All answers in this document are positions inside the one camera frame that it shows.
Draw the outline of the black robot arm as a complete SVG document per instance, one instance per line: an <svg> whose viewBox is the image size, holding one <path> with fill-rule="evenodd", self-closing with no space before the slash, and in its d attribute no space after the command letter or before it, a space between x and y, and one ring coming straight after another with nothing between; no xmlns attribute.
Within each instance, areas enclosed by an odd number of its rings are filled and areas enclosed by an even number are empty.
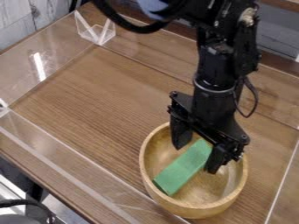
<svg viewBox="0 0 299 224"><path fill-rule="evenodd" d="M240 159L249 143L235 114L260 60L256 0L136 1L148 17L161 22L181 18L195 26L199 64L192 94L169 94L172 145L180 149L199 134L212 144L204 170L216 173Z"/></svg>

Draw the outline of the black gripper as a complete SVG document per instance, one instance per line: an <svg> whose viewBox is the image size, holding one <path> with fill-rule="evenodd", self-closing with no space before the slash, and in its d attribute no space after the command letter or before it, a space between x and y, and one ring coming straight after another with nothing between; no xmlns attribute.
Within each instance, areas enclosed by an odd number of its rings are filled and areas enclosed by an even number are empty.
<svg viewBox="0 0 299 224"><path fill-rule="evenodd" d="M192 94L169 93L172 145L176 150L184 147L192 140L192 133L211 143L212 150L204 165L209 174L215 174L225 162L239 161L249 143L248 134L235 119L243 87L243 81L235 81L224 88L195 81Z"/></svg>

